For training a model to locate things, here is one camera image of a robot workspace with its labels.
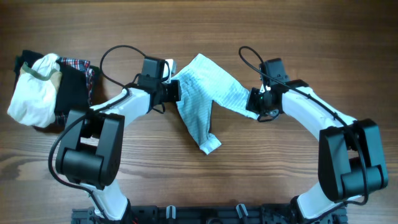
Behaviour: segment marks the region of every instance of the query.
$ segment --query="plaid fabric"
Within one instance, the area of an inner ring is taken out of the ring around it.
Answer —
[[[64,65],[69,65],[85,74],[86,86],[87,86],[87,90],[88,90],[88,105],[91,106],[93,104],[92,98],[93,98],[93,93],[94,93],[93,85],[94,85],[94,80],[96,77],[95,75],[99,75],[99,74],[95,74],[94,70],[92,68],[90,68],[90,61],[60,57],[58,59],[58,62],[63,63]],[[68,119],[67,114],[56,113],[54,123],[65,126],[67,123],[67,119]]]

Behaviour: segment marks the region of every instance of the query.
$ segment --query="striped fabric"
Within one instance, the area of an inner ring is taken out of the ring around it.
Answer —
[[[178,112],[205,154],[221,145],[216,136],[209,133],[213,101],[249,118],[258,117],[258,114],[245,109],[249,90],[202,54],[198,54],[173,79],[180,80],[181,86],[181,101],[177,102]]]
[[[86,86],[88,90],[88,104],[91,106],[91,98],[93,97],[93,77],[94,77],[94,71],[93,69],[90,68],[90,61],[88,60],[80,60],[80,59],[74,59],[74,58],[66,58],[66,57],[60,57],[58,59],[59,62],[63,63],[64,65],[69,65],[81,72],[83,72],[86,75]]]

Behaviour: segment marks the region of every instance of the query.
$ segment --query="wire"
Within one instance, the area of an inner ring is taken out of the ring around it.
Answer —
[[[268,119],[261,119],[261,118],[262,118],[262,116],[261,116],[261,115],[259,115],[259,117],[257,118],[257,121],[258,121],[258,122],[268,122],[268,121],[273,121],[273,120],[277,119],[277,118],[279,117],[279,115],[280,115],[279,111],[278,111],[278,113],[277,113],[275,116],[270,116],[270,115],[268,115],[268,116],[270,116],[270,117],[271,117],[271,118],[268,118]]]
[[[132,80],[132,83],[135,83],[135,82],[136,82],[136,79],[137,79],[137,77],[138,77],[139,75],[141,75],[141,73],[138,73],[138,74],[134,77],[134,79]]]
[[[160,114],[164,114],[166,112],[166,107],[164,106],[163,102],[161,102],[161,105],[162,105],[162,111],[160,111],[160,110],[158,110],[158,109],[156,109],[154,107],[152,108],[152,110],[154,110],[154,111],[156,111],[156,112],[158,112]]]
[[[363,181],[364,181],[364,199],[362,202],[356,202],[356,201],[352,201],[352,200],[348,200],[343,202],[345,205],[347,204],[354,204],[354,205],[365,205],[368,202],[369,199],[369,189],[368,189],[368,173],[366,172],[366,166],[365,166],[365,160],[364,160],[364,156],[363,156],[363,152],[361,149],[361,146],[359,145],[359,142],[357,140],[357,138],[354,136],[353,132],[350,130],[350,128],[348,127],[348,125],[338,116],[337,112],[332,111],[331,109],[329,109],[327,106],[325,106],[323,103],[319,102],[317,99],[315,99],[314,97],[311,96],[311,94],[307,94],[304,93],[296,88],[293,88],[291,86],[286,85],[284,82],[281,82],[269,75],[266,75],[264,73],[262,73],[259,69],[257,69],[255,66],[253,66],[252,64],[250,64],[243,56],[242,56],[242,49],[249,49],[250,51],[252,51],[254,54],[256,54],[256,56],[260,59],[261,63],[263,64],[264,61],[262,60],[261,56],[251,47],[248,46],[242,46],[239,48],[239,56],[241,57],[242,61],[248,65],[249,67],[251,67],[254,71],[258,72],[260,75],[262,75],[265,78],[268,78],[290,90],[296,91],[297,93],[300,93],[303,96],[306,96],[308,99],[314,101],[316,104],[318,104],[319,106],[321,106],[324,110],[326,110],[328,113],[330,113],[334,119],[338,120],[344,127],[344,130],[346,131],[346,133],[348,134],[348,136],[353,140],[354,143],[354,150],[358,151],[359,154],[359,160],[361,161],[361,170],[362,170],[362,175],[363,175]]]
[[[125,100],[125,99],[130,95],[130,91],[129,91],[129,89],[128,89],[125,85],[123,85],[123,84],[121,84],[121,83],[119,83],[119,82],[113,80],[112,78],[108,77],[108,76],[104,73],[104,71],[103,71],[103,69],[102,69],[102,64],[103,64],[103,62],[104,62],[104,59],[105,59],[106,55],[109,54],[110,51],[112,51],[112,50],[114,50],[114,49],[121,48],[121,47],[127,47],[127,48],[130,48],[130,49],[133,49],[133,50],[139,52],[140,54],[142,54],[143,56],[146,56],[142,51],[140,51],[139,49],[137,49],[137,48],[135,48],[135,47],[132,47],[132,46],[129,46],[129,45],[118,45],[118,46],[115,46],[115,47],[110,48],[109,50],[107,50],[107,51],[105,52],[105,54],[102,56],[101,61],[100,61],[100,63],[99,63],[99,69],[100,69],[100,71],[102,71],[102,75],[103,75],[107,80],[109,80],[109,81],[111,81],[111,82],[113,82],[113,83],[115,83],[115,84],[117,84],[117,85],[123,87],[123,89],[126,90],[126,94],[125,94],[122,98],[116,100],[116,101],[113,102],[113,103],[110,103],[110,104],[108,104],[108,105],[106,105],[106,106],[104,106],[104,107],[102,107],[102,108],[99,108],[99,109],[97,109],[97,110],[94,110],[94,111],[92,111],[92,112],[86,113],[85,115],[81,116],[80,118],[78,118],[78,119],[76,119],[74,122],[72,122],[70,125],[68,125],[68,126],[61,132],[61,134],[58,136],[58,138],[57,138],[57,139],[55,140],[55,142],[53,143],[53,145],[52,145],[52,147],[51,147],[51,149],[50,149],[49,160],[48,160],[48,167],[49,167],[49,171],[50,171],[52,177],[53,177],[56,181],[60,182],[61,184],[65,185],[65,186],[67,186],[67,187],[71,187],[71,188],[79,189],[79,190],[84,190],[84,191],[86,191],[87,193],[89,193],[90,197],[91,197],[91,198],[93,199],[93,201],[94,201],[94,204],[96,205],[97,209],[101,212],[102,216],[104,216],[104,219],[105,219],[105,220],[109,220],[109,218],[106,216],[106,214],[104,213],[104,210],[101,208],[100,204],[98,203],[97,199],[95,198],[93,191],[90,190],[90,189],[88,189],[88,188],[86,188],[86,187],[82,187],[82,186],[79,186],[79,185],[71,184],[71,183],[68,183],[68,182],[65,182],[64,180],[62,180],[62,179],[57,175],[57,173],[54,171],[54,168],[53,168],[53,166],[52,166],[52,159],[53,159],[54,152],[55,152],[55,150],[56,150],[56,148],[57,148],[59,142],[62,140],[62,138],[63,138],[74,126],[76,126],[78,123],[84,121],[85,119],[89,118],[90,116],[93,116],[93,115],[99,113],[100,111],[109,109],[109,108],[111,108],[112,106],[114,106],[114,105],[116,105],[116,104],[122,102],[123,100]]]

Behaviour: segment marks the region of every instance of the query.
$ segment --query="black bracket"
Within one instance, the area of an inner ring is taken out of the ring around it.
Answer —
[[[368,173],[369,193],[388,184],[388,174],[377,124],[365,119],[349,126],[358,138]],[[352,139],[343,128],[330,127],[320,131],[318,178],[325,195],[332,202],[341,202],[364,194],[364,180],[359,157],[349,159]]]
[[[70,110],[67,126],[86,113]],[[62,138],[55,161],[59,174],[79,184],[84,182],[103,190],[110,185],[119,170],[124,131],[124,116],[97,114],[80,121]],[[81,143],[81,137],[99,134],[97,146]]]
[[[289,76],[286,74],[284,65],[280,58],[275,58],[265,61],[259,65],[262,73],[282,82],[288,86],[297,88],[299,86],[308,86],[301,80],[290,81]],[[264,91],[258,88],[252,88],[246,103],[246,109],[259,115],[259,122],[273,121],[280,114],[283,113],[282,109],[282,94],[289,89],[270,78],[261,75]]]
[[[164,59],[145,56],[142,71],[138,74],[138,82],[126,85],[128,88],[137,88],[150,94],[148,112],[156,105],[181,100],[179,80],[171,80],[170,83],[163,83],[165,81],[163,78],[165,64],[166,60]]]

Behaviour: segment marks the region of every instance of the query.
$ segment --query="black cloth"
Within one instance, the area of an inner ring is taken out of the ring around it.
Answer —
[[[37,52],[33,52],[31,50],[23,50],[22,55],[16,57],[15,66],[14,66],[14,72],[15,72],[14,91],[17,86],[20,70],[24,62],[27,63],[27,66],[29,68],[32,68],[33,64],[42,57],[44,57],[44,55]]]
[[[73,107],[89,108],[86,76],[69,65],[59,63],[62,79],[55,104],[55,114],[68,114]]]

